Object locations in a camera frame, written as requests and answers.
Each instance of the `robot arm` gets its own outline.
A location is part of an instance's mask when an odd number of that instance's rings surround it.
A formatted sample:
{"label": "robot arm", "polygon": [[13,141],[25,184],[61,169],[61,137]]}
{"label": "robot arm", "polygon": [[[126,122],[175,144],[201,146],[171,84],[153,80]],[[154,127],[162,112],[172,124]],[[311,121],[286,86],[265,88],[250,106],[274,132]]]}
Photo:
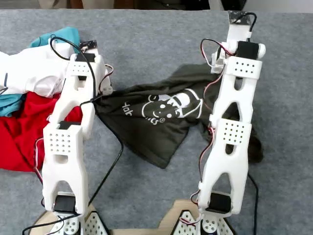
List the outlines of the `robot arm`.
{"label": "robot arm", "polygon": [[[91,49],[88,46],[84,48],[84,55],[94,72],[96,95],[109,95],[112,87],[108,70],[103,57],[98,54],[96,42],[92,42]],[[80,214],[79,218],[72,219],[80,224],[80,234],[83,234],[88,208],[88,177],[83,161],[83,141],[90,137],[95,116],[93,103],[84,102],[94,98],[93,88],[93,77],[87,63],[80,54],[71,55],[61,96],[48,119],[49,124],[44,128],[45,161],[42,174],[45,209],[64,217]],[[81,106],[82,122],[64,121],[75,106]],[[58,191],[57,185],[61,181],[67,182],[72,192]]]}
{"label": "robot arm", "polygon": [[[198,234],[212,233],[217,227],[206,221],[223,221],[224,217],[238,214],[241,210],[248,173],[247,149],[251,132],[253,113],[252,101],[257,81],[260,76],[265,46],[247,42],[250,38],[248,19],[243,24],[233,24],[238,15],[232,12],[227,42],[222,43],[234,55],[225,53],[212,54],[212,73],[223,73],[219,96],[210,115],[214,129],[214,142],[211,153],[199,182],[198,208],[201,223]],[[236,78],[242,79],[239,89],[235,88]],[[237,103],[240,120],[223,118],[224,112],[232,103]],[[232,145],[233,151],[226,153],[226,145]],[[214,192],[213,186],[219,177],[226,173],[229,176],[231,193]]]}

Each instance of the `red and white wire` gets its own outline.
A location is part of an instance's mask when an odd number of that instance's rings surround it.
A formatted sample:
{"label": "red and white wire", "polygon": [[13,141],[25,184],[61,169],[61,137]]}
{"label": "red and white wire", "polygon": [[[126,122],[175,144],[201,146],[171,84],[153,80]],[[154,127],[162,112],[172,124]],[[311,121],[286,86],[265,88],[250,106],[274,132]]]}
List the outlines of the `red and white wire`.
{"label": "red and white wire", "polygon": [[206,63],[207,63],[211,68],[219,68],[219,67],[223,67],[223,65],[213,66],[213,65],[210,64],[210,62],[209,62],[209,60],[208,60],[208,58],[207,58],[207,56],[206,56],[206,53],[205,53],[205,51],[204,51],[204,48],[203,48],[203,43],[204,43],[204,41],[215,42],[216,44],[218,44],[218,45],[226,52],[226,54],[228,54],[228,55],[234,55],[234,54],[231,53],[228,49],[226,49],[220,42],[215,41],[215,40],[213,40],[213,39],[209,39],[209,38],[204,38],[204,39],[202,39],[202,41],[201,41],[201,43],[200,43],[200,51],[201,51],[201,54],[202,54],[202,56],[204,57]]}
{"label": "red and white wire", "polygon": [[197,223],[199,223],[201,221],[201,217],[197,221],[194,221],[194,222],[190,222],[190,221],[188,221],[188,220],[186,220],[184,218],[181,218],[181,217],[179,218],[179,220],[180,220],[181,223],[183,223],[183,224],[185,224],[187,226],[191,225],[191,226],[195,227],[195,224],[197,224]]}
{"label": "red and white wire", "polygon": [[[213,127],[209,127],[209,131],[211,132],[211,135],[212,135],[212,139],[211,139],[211,142],[210,144],[205,147],[205,149],[201,152],[200,156],[199,156],[199,173],[200,173],[200,179],[201,179],[201,182],[202,182],[202,172],[201,172],[201,162],[202,162],[202,158],[203,156],[205,155],[205,153],[207,152],[207,150],[212,146],[213,142],[214,142],[214,129]],[[195,205],[198,205],[198,202],[197,201],[194,201],[193,200],[193,197],[196,196],[197,194],[199,194],[200,192],[200,189],[198,191],[196,191],[195,193],[193,193],[191,196],[190,196],[190,201],[195,204]]]}
{"label": "red and white wire", "polygon": [[109,64],[105,64],[105,66],[106,67],[108,67],[108,68],[110,68],[111,69],[111,71],[110,72],[108,72],[103,78],[102,78],[102,80],[100,81],[100,83],[99,83],[99,87],[98,87],[98,89],[99,89],[99,91],[100,91],[100,89],[101,89],[101,84],[102,84],[102,82],[103,82],[103,80],[104,79],[106,79],[108,76],[111,76],[112,75],[112,73],[114,72],[114,68],[113,68],[113,66],[112,65],[109,65]]}
{"label": "red and white wire", "polygon": [[211,142],[210,142],[210,144],[201,152],[200,157],[199,157],[199,173],[200,173],[200,179],[201,179],[201,181],[202,181],[201,161],[202,161],[203,156],[204,156],[205,153],[207,152],[207,150],[212,146],[212,144],[213,144],[213,142],[214,142],[214,129],[213,129],[213,127],[210,127],[210,128],[209,128],[209,131],[210,131],[211,134],[212,134]]}
{"label": "red and white wire", "polygon": [[206,94],[206,91],[207,91],[207,89],[208,89],[210,86],[212,86],[213,84],[215,84],[215,83],[217,83],[218,81],[220,81],[220,79],[223,77],[223,71],[224,71],[224,68],[222,69],[222,71],[221,71],[219,77],[218,77],[217,79],[215,79],[213,82],[208,83],[208,84],[205,86],[204,90],[203,90],[203,102],[204,102],[204,105],[206,106],[206,108],[209,109],[209,110],[212,110],[212,108],[209,107],[209,106],[206,104],[206,102],[205,102],[205,94]]}
{"label": "red and white wire", "polygon": [[38,176],[41,183],[43,182],[43,177],[41,176],[41,173],[38,170],[38,146],[37,146],[37,144],[39,141],[43,141],[43,140],[44,140],[43,137],[36,139],[35,149],[34,149],[34,171],[35,171],[36,175]]}

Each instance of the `white 3d-printed link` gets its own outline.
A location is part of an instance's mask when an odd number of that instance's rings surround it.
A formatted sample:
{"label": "white 3d-printed link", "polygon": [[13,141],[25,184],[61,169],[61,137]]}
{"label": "white 3d-printed link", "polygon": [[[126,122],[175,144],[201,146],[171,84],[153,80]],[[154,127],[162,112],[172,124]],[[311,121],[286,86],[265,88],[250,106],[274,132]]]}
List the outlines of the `white 3d-printed link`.
{"label": "white 3d-printed link", "polygon": [[[252,101],[261,67],[261,61],[234,56],[228,59],[225,74],[222,78],[220,93],[215,101],[213,114],[210,115],[212,127],[216,127],[217,121],[222,118],[224,112],[234,102],[238,104],[241,117],[240,121],[244,123],[251,122],[253,113]],[[236,76],[243,78],[239,90],[235,89]]]}
{"label": "white 3d-printed link", "polygon": [[[259,57],[265,53],[265,46],[260,46]],[[215,141],[203,170],[202,182],[199,182],[198,207],[200,213],[228,217],[241,210],[248,172],[247,148],[251,132],[253,113],[252,101],[262,62],[231,56],[225,60],[219,96],[214,104],[210,121],[215,128]],[[235,89],[236,77],[242,77],[240,89]],[[237,103],[240,121],[223,119],[222,116],[232,103]],[[226,145],[233,145],[227,154]],[[223,174],[227,173],[231,185],[231,211],[216,214],[206,211],[210,204],[212,188]]]}
{"label": "white 3d-printed link", "polygon": [[59,124],[44,128],[45,162],[43,165],[43,195],[45,209],[54,210],[57,185],[66,181],[76,198],[76,212],[84,215],[88,207],[88,176],[83,162],[82,127],[71,125],[59,130]]}
{"label": "white 3d-printed link", "polygon": [[[70,58],[63,91],[55,104],[53,113],[49,117],[50,123],[59,123],[65,119],[75,106],[79,106],[81,103],[93,98],[93,79],[90,69],[86,62],[76,62],[75,58],[76,54],[72,55]],[[101,55],[97,54],[95,62],[91,62],[90,65],[96,79],[95,86],[97,95],[99,84],[108,71]],[[79,81],[77,76],[87,76],[87,78],[85,81]],[[111,86],[110,82],[108,83],[107,80],[109,81],[110,78],[107,77],[104,83]],[[91,135],[95,109],[92,103],[82,105],[81,109],[83,113],[81,126],[83,128],[84,139],[86,140]]]}

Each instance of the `wooden base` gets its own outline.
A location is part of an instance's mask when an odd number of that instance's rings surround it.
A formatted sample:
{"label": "wooden base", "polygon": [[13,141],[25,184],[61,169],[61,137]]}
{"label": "wooden base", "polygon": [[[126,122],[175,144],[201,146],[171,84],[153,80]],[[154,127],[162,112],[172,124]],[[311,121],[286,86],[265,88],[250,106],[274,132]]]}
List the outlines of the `wooden base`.
{"label": "wooden base", "polygon": [[[89,207],[89,212],[94,211],[93,205]],[[176,200],[173,207],[161,220],[157,229],[114,229],[111,235],[170,235],[182,210],[189,210],[194,218],[199,216],[198,208],[189,200]],[[51,212],[44,213],[35,224],[49,223],[57,220]],[[52,229],[53,225],[35,228],[29,235],[44,235]]]}

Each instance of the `white cloth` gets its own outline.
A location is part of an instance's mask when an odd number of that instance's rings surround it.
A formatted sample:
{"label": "white cloth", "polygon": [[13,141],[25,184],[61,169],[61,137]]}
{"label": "white cloth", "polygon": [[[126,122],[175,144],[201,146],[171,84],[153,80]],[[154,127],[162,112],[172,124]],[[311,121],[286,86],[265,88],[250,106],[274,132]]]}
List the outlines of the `white cloth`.
{"label": "white cloth", "polygon": [[[57,43],[54,48],[63,57],[74,53],[70,45]],[[0,90],[3,94],[35,92],[51,97],[61,92],[68,61],[59,58],[50,45],[22,50],[15,55],[0,53]]]}

